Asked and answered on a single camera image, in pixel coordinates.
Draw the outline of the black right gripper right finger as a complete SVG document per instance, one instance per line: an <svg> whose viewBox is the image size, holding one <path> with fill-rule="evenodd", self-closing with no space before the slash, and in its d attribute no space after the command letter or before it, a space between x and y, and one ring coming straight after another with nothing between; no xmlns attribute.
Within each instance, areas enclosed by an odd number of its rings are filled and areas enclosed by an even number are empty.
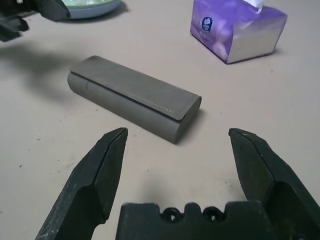
<svg viewBox="0 0 320 240"><path fill-rule="evenodd" d="M237 174L249 201L262 203L279 240L318 240L320 207L292 168L254 133L231 128Z"/></svg>

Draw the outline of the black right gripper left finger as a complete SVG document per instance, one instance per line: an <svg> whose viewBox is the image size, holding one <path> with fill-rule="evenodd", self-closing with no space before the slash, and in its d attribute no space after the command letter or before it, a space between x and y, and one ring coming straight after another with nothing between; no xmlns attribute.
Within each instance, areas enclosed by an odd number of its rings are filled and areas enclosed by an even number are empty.
<svg viewBox="0 0 320 240"><path fill-rule="evenodd" d="M110 217L118 189L128 129L102 136L74 167L40 228L37 240L90 240Z"/></svg>

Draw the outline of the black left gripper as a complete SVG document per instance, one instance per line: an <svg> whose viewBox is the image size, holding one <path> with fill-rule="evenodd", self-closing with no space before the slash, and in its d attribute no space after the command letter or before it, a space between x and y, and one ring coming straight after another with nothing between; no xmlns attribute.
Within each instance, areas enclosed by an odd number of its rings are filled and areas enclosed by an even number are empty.
<svg viewBox="0 0 320 240"><path fill-rule="evenodd" d="M0 0L0 41L19 38L28 23L18 15L39 12L51 21L64 21L71 14L62 0Z"/></svg>

